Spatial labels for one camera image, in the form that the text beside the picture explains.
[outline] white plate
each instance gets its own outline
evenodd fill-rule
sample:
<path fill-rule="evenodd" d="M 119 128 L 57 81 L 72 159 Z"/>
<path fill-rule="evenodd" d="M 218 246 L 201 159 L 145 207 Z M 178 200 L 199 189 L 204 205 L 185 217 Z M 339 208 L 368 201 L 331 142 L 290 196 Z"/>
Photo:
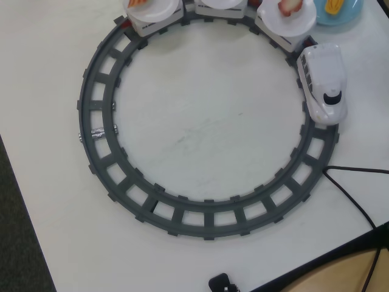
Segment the white plate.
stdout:
<path fill-rule="evenodd" d="M 298 12 L 292 12 L 285 17 L 278 9 L 275 0 L 264 0 L 258 8 L 265 26 L 276 35 L 282 37 L 297 37 L 308 32 L 316 24 L 316 6 L 313 0 L 304 0 L 303 7 Z"/>
<path fill-rule="evenodd" d="M 158 23 L 171 16 L 176 11 L 178 3 L 179 0 L 148 0 L 142 5 L 128 8 L 127 12 L 139 21 Z"/>
<path fill-rule="evenodd" d="M 214 9 L 230 9 L 237 6 L 243 0 L 202 0 L 203 3 Z"/>

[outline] toy train track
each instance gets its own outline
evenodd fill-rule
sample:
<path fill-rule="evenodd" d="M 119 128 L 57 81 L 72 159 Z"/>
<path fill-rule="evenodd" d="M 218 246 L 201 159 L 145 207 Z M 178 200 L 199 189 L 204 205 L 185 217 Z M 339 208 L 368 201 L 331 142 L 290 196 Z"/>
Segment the toy train track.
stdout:
<path fill-rule="evenodd" d="M 215 18 L 210 16 L 197 15 L 194 12 L 185 11 L 185 15 L 180 21 L 172 23 L 170 26 L 180 24 L 188 25 L 191 21 L 203 19 L 205 22 L 212 22 Z M 245 16 L 243 19 L 225 19 L 228 24 L 243 24 L 249 30 L 256 34 L 264 34 L 254 23 L 254 19 Z M 136 50 L 141 50 L 148 45 L 148 35 L 144 38 L 138 36 L 131 26 L 128 26 L 128 20 L 119 17 L 115 20 L 117 26 L 100 43 L 94 54 L 89 67 L 84 73 L 84 82 L 81 89 L 80 100 L 77 103 L 80 119 L 80 141 L 84 145 L 85 152 L 90 162 L 90 170 L 97 175 L 99 180 L 109 192 L 109 197 L 119 202 L 123 207 L 132 212 L 136 219 L 141 222 L 148 222 L 158 228 L 166 230 L 170 235 L 189 235 L 194 237 L 203 237 L 205 240 L 213 240 L 216 237 L 228 235 L 247 235 L 250 231 L 265 226 L 270 223 L 277 223 L 283 219 L 283 216 L 292 210 L 296 205 L 305 202 L 310 191 L 314 188 L 317 181 L 322 176 L 322 168 L 327 165 L 334 150 L 335 144 L 339 140 L 338 126 L 327 127 L 325 130 L 316 128 L 315 123 L 309 117 L 308 109 L 303 103 L 302 109 L 305 112 L 305 123 L 301 126 L 301 140 L 297 148 L 291 153 L 291 160 L 287 166 L 280 169 L 274 179 L 257 187 L 252 193 L 244 196 L 234 196 L 225 201 L 192 201 L 185 196 L 174 196 L 165 191 L 158 184 L 151 184 L 144 177 L 142 172 L 134 168 L 127 160 L 126 151 L 117 140 L 118 129 L 113 122 L 113 111 L 115 110 L 114 92 L 120 86 L 120 73 L 131 64 L 131 56 Z M 165 33 L 168 27 L 161 29 L 156 33 Z M 120 52 L 114 48 L 118 40 L 126 35 L 131 42 Z M 269 42 L 274 47 L 277 44 L 269 38 Z M 312 38 L 305 41 L 305 46 L 315 44 Z M 286 61 L 289 66 L 293 66 L 297 71 L 296 59 L 300 52 L 288 53 L 285 50 Z M 111 56 L 115 59 L 111 73 L 103 74 L 99 72 L 105 58 Z M 103 100 L 92 100 L 92 89 L 94 83 L 104 83 L 105 91 Z M 91 128 L 91 112 L 101 111 L 104 127 L 101 129 Z M 323 150 L 318 159 L 307 154 L 312 138 L 324 141 Z M 96 139 L 106 139 L 111 150 L 111 154 L 104 158 L 99 158 L 95 146 Z M 126 175 L 126 178 L 116 184 L 107 172 L 107 168 L 118 164 Z M 312 168 L 312 172 L 307 180 L 301 185 L 292 178 L 300 164 L 306 164 Z M 126 191 L 137 186 L 147 195 L 146 201 L 139 205 L 126 195 Z M 292 195 L 280 205 L 276 205 L 270 197 L 280 187 L 286 186 Z M 162 218 L 153 213 L 157 204 L 162 202 L 174 208 L 171 220 Z M 244 208 L 262 202 L 267 213 L 248 220 L 244 213 Z M 236 224 L 215 226 L 215 214 L 218 212 L 234 211 Z M 182 222 L 185 211 L 199 212 L 204 214 L 204 225 L 193 226 Z"/>

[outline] food on plate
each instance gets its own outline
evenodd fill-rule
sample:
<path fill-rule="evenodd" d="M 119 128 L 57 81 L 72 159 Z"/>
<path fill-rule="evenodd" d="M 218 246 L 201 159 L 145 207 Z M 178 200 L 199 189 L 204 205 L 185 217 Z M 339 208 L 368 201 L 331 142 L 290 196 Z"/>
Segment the food on plate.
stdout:
<path fill-rule="evenodd" d="M 345 0 L 327 0 L 325 10 L 329 14 L 336 15 L 339 13 L 344 2 Z"/>
<path fill-rule="evenodd" d="M 303 7 L 303 0 L 281 0 L 278 9 L 283 16 L 290 16 L 292 12 L 297 12 Z"/>
<path fill-rule="evenodd" d="M 129 0 L 128 8 L 146 3 L 147 0 Z"/>

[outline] blue bowl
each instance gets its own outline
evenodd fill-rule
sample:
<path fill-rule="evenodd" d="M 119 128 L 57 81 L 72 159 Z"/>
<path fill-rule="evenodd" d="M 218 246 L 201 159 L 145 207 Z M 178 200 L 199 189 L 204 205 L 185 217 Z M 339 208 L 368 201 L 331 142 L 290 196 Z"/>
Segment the blue bowl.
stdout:
<path fill-rule="evenodd" d="M 327 0 L 314 0 L 317 10 L 317 23 L 324 26 L 339 26 L 348 23 L 360 14 L 363 0 L 345 0 L 339 13 L 331 15 L 326 12 Z"/>

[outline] yellow object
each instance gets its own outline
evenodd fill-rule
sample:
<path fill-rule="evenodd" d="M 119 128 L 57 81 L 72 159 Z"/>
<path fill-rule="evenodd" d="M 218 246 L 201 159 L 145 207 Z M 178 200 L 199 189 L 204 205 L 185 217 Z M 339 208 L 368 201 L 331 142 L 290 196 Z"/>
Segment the yellow object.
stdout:
<path fill-rule="evenodd" d="M 326 12 L 332 15 L 338 14 L 344 2 L 345 0 L 327 0 Z"/>

